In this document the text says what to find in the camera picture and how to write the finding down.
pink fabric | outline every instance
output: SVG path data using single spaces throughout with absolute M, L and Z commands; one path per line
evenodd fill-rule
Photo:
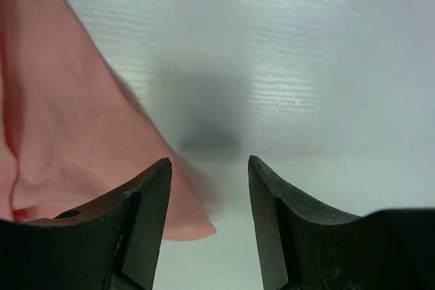
M 0 0 L 0 41 L 0 218 L 53 217 L 169 157 L 164 238 L 215 232 L 174 153 L 123 97 L 64 0 Z

black plastic part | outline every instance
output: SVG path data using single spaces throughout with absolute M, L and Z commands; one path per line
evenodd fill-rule
M 433 290 L 435 210 L 358 217 L 320 202 L 249 159 L 265 290 Z
M 170 188 L 163 159 L 55 219 L 0 220 L 0 288 L 151 290 Z

white table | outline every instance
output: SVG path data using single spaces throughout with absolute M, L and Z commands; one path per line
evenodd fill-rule
M 352 213 L 435 205 L 433 0 L 69 1 L 217 198 L 155 290 L 262 289 L 251 153 Z

cloth fold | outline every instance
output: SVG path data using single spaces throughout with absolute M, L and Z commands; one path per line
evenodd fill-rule
M 64 0 L 0 0 L 0 218 L 53 217 L 173 163 L 164 238 L 215 228 L 155 129 L 123 97 Z

white surface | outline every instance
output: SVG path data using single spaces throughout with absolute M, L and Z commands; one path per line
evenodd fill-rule
M 435 204 L 433 0 L 69 1 L 217 198 L 217 234 L 164 242 L 155 290 L 262 289 L 251 153 L 352 213 Z

